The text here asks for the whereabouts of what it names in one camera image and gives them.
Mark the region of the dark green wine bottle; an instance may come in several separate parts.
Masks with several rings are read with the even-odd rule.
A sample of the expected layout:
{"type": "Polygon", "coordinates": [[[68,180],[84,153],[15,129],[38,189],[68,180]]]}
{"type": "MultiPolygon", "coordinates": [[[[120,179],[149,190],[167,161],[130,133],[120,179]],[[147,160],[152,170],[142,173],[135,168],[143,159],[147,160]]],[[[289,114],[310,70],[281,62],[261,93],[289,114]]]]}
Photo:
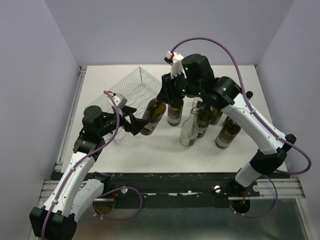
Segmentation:
{"type": "Polygon", "coordinates": [[[167,122],[169,125],[175,127],[180,124],[183,113],[183,107],[183,99],[168,105],[167,122]]]}

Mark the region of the dark labelled wine bottle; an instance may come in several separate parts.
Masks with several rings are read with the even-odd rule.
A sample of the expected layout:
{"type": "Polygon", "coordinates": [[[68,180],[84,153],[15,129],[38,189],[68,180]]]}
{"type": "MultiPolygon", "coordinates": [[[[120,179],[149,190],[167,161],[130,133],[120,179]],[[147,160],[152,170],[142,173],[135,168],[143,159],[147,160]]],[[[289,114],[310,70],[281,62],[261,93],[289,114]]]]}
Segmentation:
{"type": "Polygon", "coordinates": [[[142,116],[142,119],[148,121],[147,125],[140,131],[142,135],[149,136],[154,132],[165,114],[166,108],[166,103],[157,98],[153,98],[149,101],[142,116]]]}

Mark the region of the short clear glass bottle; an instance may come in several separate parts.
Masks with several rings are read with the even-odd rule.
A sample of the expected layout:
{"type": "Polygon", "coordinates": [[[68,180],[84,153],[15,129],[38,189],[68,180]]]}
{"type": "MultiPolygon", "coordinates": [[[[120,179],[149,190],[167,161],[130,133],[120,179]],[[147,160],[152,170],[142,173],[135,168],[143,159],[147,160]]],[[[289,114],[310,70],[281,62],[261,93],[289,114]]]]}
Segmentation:
{"type": "Polygon", "coordinates": [[[199,109],[193,107],[188,119],[181,126],[179,141],[184,147],[191,147],[196,142],[199,133],[198,113],[199,109]]]}

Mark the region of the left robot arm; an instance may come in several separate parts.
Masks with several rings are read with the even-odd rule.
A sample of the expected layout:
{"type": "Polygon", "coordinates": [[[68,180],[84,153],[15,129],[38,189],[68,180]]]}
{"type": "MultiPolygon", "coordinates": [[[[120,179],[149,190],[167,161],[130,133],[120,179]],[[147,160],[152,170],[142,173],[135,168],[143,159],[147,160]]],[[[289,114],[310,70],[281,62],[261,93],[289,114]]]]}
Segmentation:
{"type": "Polygon", "coordinates": [[[107,175],[97,174],[84,187],[83,180],[107,146],[105,135],[116,135],[119,127],[137,135],[148,121],[136,118],[135,108],[125,106],[124,115],[102,111],[92,105],[83,112],[82,129],[74,143],[70,162],[54,191],[42,207],[34,207],[29,219],[33,233],[42,240],[70,240],[75,235],[78,221],[97,197],[107,197],[111,191],[107,175]]]}

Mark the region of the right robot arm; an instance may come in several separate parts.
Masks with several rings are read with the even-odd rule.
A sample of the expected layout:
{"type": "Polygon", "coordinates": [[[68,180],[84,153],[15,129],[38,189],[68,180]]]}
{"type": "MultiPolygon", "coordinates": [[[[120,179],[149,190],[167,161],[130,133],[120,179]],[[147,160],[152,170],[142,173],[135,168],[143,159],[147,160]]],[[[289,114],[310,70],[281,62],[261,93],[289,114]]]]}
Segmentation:
{"type": "Polygon", "coordinates": [[[208,58],[198,53],[184,57],[168,52],[164,60],[171,70],[161,77],[159,100],[172,104],[185,97],[199,97],[234,120],[258,146],[257,153],[230,183],[234,195],[243,195],[257,178],[269,176],[283,164],[296,137],[284,134],[267,120],[261,123],[263,116],[250,109],[251,103],[245,102],[243,91],[234,80],[215,77],[208,58]]]}

